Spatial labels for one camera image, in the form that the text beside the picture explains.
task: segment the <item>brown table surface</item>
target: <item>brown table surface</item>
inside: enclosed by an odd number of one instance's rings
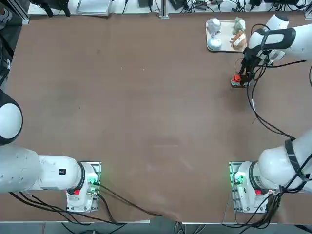
[[[242,14],[248,35],[272,14]],[[310,23],[303,13],[287,14],[290,26]],[[221,222],[231,189],[229,161],[257,160],[285,140],[253,123],[246,90],[230,87],[242,54],[207,50],[206,20],[235,16],[32,20],[22,28],[8,83],[24,114],[16,144],[38,154],[101,161],[105,185],[155,213]],[[312,127],[309,68],[270,69],[255,92],[258,112],[294,136]],[[36,194],[65,207],[64,192]],[[2,221],[63,220],[10,195],[0,199]],[[309,195],[282,200],[275,222],[311,223]],[[150,218],[109,196],[107,201],[117,220]],[[91,215],[108,219],[103,205]],[[238,221],[244,219],[239,215]],[[233,207],[226,221],[234,222]]]

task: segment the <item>tray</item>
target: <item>tray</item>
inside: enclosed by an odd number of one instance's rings
[[[206,22],[206,44],[207,44],[207,48],[210,51],[215,51],[215,52],[236,52],[236,53],[242,53],[245,48],[247,47],[247,42],[246,44],[241,48],[241,50],[235,50],[232,47],[231,44],[231,38],[234,37],[234,35],[232,34],[233,31],[233,27],[235,24],[234,20],[220,20],[221,22],[221,29],[220,29],[220,33],[218,35],[216,35],[217,38],[219,38],[222,41],[222,46],[220,50],[212,50],[208,47],[208,40],[211,38],[209,31],[207,30],[207,23]]]

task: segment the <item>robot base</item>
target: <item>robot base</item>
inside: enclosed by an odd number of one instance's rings
[[[249,167],[252,162],[230,162],[230,177],[232,197],[236,212],[254,213],[269,193],[253,189],[249,179]],[[267,210],[268,201],[263,202],[257,213],[263,214]]]
[[[67,208],[71,212],[92,212],[98,210],[99,186],[93,183],[100,183],[101,162],[81,162],[85,169],[85,180],[79,191],[74,194],[66,192]]]

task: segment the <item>orange object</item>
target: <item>orange object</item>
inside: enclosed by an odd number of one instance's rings
[[[241,82],[240,75],[235,74],[235,75],[233,76],[233,81],[234,81],[234,82]]]

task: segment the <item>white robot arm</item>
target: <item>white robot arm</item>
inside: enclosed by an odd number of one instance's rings
[[[270,66],[285,54],[312,59],[309,42],[312,24],[287,28],[288,23],[286,17],[273,15],[265,27],[252,33],[249,47],[244,51],[241,69],[231,80],[232,87],[247,87],[255,76],[257,66],[264,62]]]
[[[248,76],[253,78],[253,69],[264,59],[269,57],[270,63],[281,59],[284,54],[295,55],[304,60],[312,60],[312,24],[287,27],[288,20],[279,20],[273,16],[266,27],[253,32],[249,48],[245,53],[246,83],[249,85]],[[305,160],[312,157],[312,130],[298,139],[287,140],[285,145],[274,149],[267,149],[260,155],[259,161],[243,162],[234,176],[234,183],[240,197],[240,205],[243,212],[253,213],[269,193],[280,190],[280,186],[286,187],[291,179],[299,171]],[[309,175],[312,173],[312,160],[299,172],[299,176],[290,184],[289,189],[298,188],[306,192],[312,192],[312,183]],[[267,201],[263,202],[258,213],[266,212]]]
[[[0,89],[0,193],[66,190],[67,210],[98,209],[101,164],[76,162],[67,156],[38,155],[11,144],[20,134],[20,106]]]

